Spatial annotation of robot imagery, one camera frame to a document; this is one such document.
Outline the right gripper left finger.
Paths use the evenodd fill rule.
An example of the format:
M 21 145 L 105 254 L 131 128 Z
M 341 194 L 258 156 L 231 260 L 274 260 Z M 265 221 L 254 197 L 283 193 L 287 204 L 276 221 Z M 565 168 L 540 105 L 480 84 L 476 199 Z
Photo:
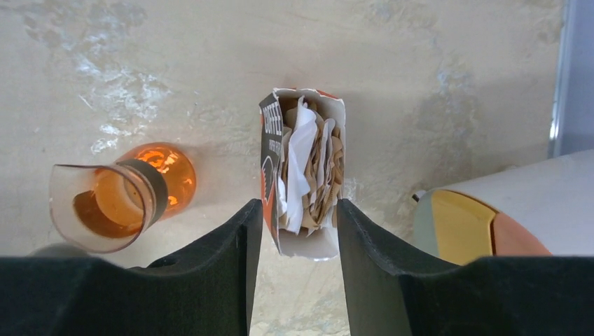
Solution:
M 2 335 L 248 335 L 263 206 L 147 267 L 92 257 L 1 259 Z

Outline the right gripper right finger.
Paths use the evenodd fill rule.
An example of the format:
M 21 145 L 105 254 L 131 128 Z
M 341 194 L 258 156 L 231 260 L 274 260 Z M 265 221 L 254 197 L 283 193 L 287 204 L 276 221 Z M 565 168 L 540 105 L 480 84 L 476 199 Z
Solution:
M 352 335 L 592 335 L 591 257 L 485 257 L 459 266 L 337 207 Z

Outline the amber glass carafe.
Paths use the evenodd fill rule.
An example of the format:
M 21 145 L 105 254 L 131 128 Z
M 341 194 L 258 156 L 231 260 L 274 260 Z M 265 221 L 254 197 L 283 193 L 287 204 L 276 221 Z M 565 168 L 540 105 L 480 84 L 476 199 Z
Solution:
M 50 217 L 70 244 L 113 253 L 187 210 L 197 189 L 196 163 L 187 147 L 146 143 L 107 164 L 54 165 Z

